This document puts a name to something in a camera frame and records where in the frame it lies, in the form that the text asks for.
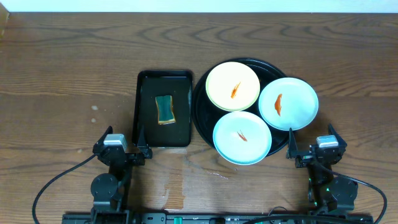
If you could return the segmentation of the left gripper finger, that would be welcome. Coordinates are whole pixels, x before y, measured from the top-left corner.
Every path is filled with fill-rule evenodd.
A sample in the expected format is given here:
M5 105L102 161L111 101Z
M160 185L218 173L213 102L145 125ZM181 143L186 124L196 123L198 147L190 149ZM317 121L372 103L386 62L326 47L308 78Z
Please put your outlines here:
M142 153L146 159L152 159L152 149L146 141L144 126L141 127L141 130L139 132L137 147L140 150L140 153Z
M104 134L100 137L100 139L98 140L99 144L104 143L104 140L106 138L107 135L109 134L113 134L113 128L112 126L108 126L108 128L106 129L106 131L104 132Z

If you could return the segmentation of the light blue plate front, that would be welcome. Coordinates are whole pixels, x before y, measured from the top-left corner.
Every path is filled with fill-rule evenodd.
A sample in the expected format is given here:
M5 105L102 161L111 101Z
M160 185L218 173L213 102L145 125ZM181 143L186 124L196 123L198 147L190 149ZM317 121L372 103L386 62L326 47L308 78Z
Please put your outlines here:
M272 136L260 117L247 111L235 111L217 121L213 142L215 149L227 161L248 166L268 155Z

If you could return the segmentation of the pale green plate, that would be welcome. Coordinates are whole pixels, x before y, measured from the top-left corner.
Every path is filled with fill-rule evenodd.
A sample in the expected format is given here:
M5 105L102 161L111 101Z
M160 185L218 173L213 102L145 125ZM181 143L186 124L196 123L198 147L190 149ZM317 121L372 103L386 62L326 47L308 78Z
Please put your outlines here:
M264 121L281 131L296 131L309 125L318 113L318 96L305 81L279 78L261 91L258 108Z

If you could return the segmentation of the black rectangular tray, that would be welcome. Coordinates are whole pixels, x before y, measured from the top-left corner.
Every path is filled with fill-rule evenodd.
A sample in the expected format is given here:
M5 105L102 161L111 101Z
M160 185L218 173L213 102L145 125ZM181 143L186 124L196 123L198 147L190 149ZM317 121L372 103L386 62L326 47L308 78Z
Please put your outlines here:
M189 70L143 70L137 76L132 143L139 145L143 131L151 147L186 147L190 144L192 72ZM155 98L172 97L175 122L158 123Z

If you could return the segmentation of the green and yellow sponge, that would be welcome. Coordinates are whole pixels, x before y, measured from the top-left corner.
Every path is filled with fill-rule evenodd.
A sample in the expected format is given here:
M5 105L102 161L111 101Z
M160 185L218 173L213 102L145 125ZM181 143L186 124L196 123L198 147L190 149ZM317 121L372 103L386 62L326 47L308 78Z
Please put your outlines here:
M172 124L176 122L174 115L173 98L171 95L156 96L155 98L158 124Z

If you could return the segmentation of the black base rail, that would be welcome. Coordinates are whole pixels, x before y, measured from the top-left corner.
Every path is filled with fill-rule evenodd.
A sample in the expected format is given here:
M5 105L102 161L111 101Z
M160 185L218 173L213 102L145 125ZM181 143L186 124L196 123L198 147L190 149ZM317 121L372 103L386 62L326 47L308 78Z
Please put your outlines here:
M89 213L64 214L62 224L95 224L95 223L122 223L122 224L210 224L210 223L372 223L373 218L368 215L348 215L347 217L309 216L271 214L259 215L184 215L166 213L137 213L137 214L99 214Z

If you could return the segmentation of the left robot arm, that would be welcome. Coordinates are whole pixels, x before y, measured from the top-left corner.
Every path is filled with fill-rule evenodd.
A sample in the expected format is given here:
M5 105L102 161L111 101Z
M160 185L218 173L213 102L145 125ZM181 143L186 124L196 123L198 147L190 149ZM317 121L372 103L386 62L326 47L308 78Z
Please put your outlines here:
M126 138L123 134L114 134L112 127L108 127L93 146L93 154L109 167L109 171L98 175L91 183L92 224L141 221L138 215L128 209L127 200L132 168L143 166L146 159L152 158L152 149L146 141L144 129L140 130L137 147L137 153L126 152Z

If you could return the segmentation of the black round tray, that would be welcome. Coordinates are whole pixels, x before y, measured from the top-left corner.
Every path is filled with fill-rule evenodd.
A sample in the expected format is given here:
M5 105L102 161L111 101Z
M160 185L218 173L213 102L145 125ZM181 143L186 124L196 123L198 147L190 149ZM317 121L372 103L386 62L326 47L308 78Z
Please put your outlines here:
M285 78L287 75L269 62L256 58L231 58L229 62L239 62L250 67L258 76L261 89L264 89L270 82ZM214 147L213 130L219 119L228 112L215 106L206 94L205 83L209 71L205 72L199 79L192 93L192 120L203 138L211 147ZM272 135L272 144L268 156L279 152L289 141L289 132L281 131L272 126L269 128Z

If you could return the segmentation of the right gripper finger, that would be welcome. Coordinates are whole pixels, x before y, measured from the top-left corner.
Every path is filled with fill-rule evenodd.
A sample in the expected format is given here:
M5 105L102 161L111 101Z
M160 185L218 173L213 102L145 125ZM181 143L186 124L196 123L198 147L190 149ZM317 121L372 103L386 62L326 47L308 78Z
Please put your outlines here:
M332 126L331 123L328 125L328 134L329 135L333 135L336 138L336 140L337 140L337 142L339 144L345 144L346 143L343 140L343 138L336 132L336 130L334 129L334 127Z
M298 148L292 128L289 129L289 142L286 153L287 159L295 159L298 156Z

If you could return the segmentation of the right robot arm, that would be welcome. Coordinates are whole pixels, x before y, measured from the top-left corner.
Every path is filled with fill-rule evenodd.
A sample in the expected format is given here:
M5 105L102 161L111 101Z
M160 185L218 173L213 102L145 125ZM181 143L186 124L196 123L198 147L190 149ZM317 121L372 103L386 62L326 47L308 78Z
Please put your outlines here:
M328 135L317 137L317 142L300 150L294 132L289 130L289 146L286 158L294 159L297 168L308 170L308 201L313 204L311 215L345 217L354 210L358 183L332 173L346 151L347 143L328 125Z

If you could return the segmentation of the yellow plate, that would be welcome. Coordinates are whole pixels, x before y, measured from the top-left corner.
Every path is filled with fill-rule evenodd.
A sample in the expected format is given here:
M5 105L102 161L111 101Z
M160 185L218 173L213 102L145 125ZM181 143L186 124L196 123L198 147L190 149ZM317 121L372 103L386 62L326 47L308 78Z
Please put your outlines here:
M248 109L257 100L260 81L253 69L239 62L224 62L212 68L206 83L210 101L225 111Z

